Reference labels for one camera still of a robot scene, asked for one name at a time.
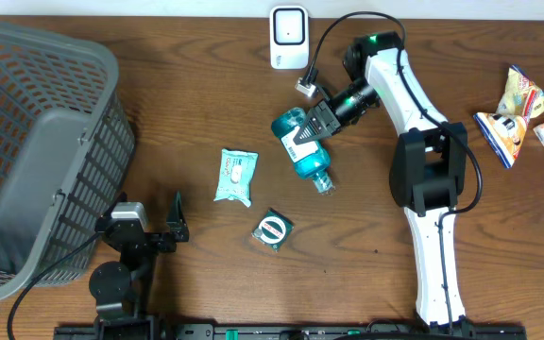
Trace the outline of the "blue mouthwash bottle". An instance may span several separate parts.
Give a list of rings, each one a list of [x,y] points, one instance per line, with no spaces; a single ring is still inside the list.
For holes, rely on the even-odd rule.
[[[304,109],[292,108],[273,121],[271,130],[289,155],[297,175],[301,179],[310,179],[320,194],[329,195],[334,190],[327,172],[331,165],[329,153],[320,142],[294,142],[305,118]]]

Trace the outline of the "green round-label box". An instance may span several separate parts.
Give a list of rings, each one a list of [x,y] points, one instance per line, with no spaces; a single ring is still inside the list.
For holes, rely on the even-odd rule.
[[[269,209],[251,232],[251,235],[263,245],[275,252],[279,252],[293,229],[294,223],[290,219],[273,209]]]

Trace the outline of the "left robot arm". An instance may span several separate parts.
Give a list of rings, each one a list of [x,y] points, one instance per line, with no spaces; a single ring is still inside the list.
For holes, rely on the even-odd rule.
[[[95,232],[120,254],[117,261],[99,265],[89,280],[95,299],[97,340],[172,339],[173,333],[160,316],[147,312],[156,260],[189,240],[189,230],[176,194],[166,216],[165,232],[148,232],[145,207],[120,194],[97,219]]]

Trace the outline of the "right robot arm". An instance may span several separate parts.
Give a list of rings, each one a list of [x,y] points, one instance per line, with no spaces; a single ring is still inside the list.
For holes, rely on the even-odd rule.
[[[398,135],[389,186],[413,237],[416,313],[428,327],[449,331],[465,315],[452,232],[464,189],[467,131],[449,122],[423,92],[398,33],[355,39],[343,64],[351,84],[311,108],[293,141],[303,145],[330,138],[370,107],[384,106]]]

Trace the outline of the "teal wet wipes pack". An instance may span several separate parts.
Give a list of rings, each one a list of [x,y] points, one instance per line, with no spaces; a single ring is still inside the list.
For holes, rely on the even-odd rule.
[[[254,152],[223,149],[214,201],[238,200],[249,208],[250,182],[258,158],[259,155]]]

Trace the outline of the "yellow snack bag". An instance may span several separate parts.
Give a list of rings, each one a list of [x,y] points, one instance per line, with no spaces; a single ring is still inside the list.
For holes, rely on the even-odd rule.
[[[544,112],[544,91],[517,65],[508,70],[504,93],[495,112],[477,112],[474,121],[509,169],[519,156],[530,120]]]

